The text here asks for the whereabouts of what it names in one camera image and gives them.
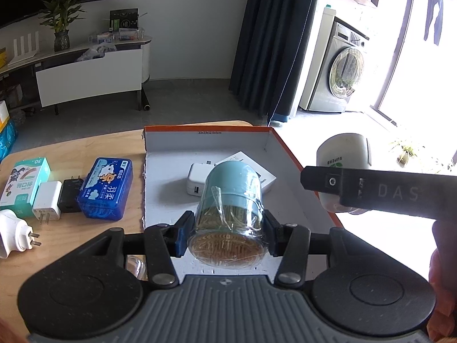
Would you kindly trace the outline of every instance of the blue plastic bag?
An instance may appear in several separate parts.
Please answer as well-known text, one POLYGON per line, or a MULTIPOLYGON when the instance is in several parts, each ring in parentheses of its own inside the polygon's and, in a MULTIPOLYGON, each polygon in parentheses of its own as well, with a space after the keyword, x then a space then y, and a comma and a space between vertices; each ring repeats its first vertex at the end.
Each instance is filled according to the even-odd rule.
POLYGON ((11 152, 17 138, 17 130, 14 122, 9 119, 6 126, 0 131, 0 162, 11 152))

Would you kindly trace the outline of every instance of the washing machine door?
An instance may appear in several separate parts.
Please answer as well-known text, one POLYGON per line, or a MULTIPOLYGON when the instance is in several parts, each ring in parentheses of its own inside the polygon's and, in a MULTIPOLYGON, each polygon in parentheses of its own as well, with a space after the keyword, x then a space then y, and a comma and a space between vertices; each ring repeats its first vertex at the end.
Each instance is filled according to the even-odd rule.
POLYGON ((346 47, 333 61, 328 74, 331 93, 345 99, 353 94, 362 77, 364 60, 362 52, 355 47, 346 47))

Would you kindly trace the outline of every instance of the black power adapter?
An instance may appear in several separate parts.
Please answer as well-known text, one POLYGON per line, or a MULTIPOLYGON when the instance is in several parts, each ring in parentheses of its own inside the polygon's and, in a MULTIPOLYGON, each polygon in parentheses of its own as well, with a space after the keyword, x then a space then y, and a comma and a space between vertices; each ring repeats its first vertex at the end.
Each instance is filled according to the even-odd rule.
POLYGON ((79 208, 76 198, 84 181, 81 178, 65 179, 63 181, 62 192, 60 193, 57 206, 62 213, 79 213, 79 208))

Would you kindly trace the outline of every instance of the white charger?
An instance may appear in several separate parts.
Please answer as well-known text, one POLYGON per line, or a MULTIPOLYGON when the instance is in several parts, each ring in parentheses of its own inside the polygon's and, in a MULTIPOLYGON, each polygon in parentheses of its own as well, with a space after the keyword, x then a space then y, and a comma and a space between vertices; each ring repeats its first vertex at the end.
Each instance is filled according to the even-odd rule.
POLYGON ((60 209, 57 206, 59 202, 60 191, 62 190, 62 182, 43 182, 38 187, 38 192, 33 202, 33 215, 40 221, 60 219, 60 209))
POLYGON ((32 245, 40 246, 35 241, 39 237, 24 219, 19 219, 12 210, 0 211, 0 258, 6 259, 13 250, 24 252, 32 245))
POLYGON ((205 188, 205 181, 213 170, 214 166, 211 161, 206 163, 193 163, 187 176, 187 193, 189 195, 201 196, 205 188))

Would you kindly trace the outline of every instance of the curtain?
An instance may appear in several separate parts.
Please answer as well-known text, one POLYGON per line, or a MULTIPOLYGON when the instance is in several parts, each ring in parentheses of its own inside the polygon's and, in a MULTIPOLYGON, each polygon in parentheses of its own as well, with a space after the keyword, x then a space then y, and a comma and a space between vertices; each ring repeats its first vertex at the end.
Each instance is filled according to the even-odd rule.
POLYGON ((248 0, 229 90, 261 116, 290 114, 316 0, 248 0))

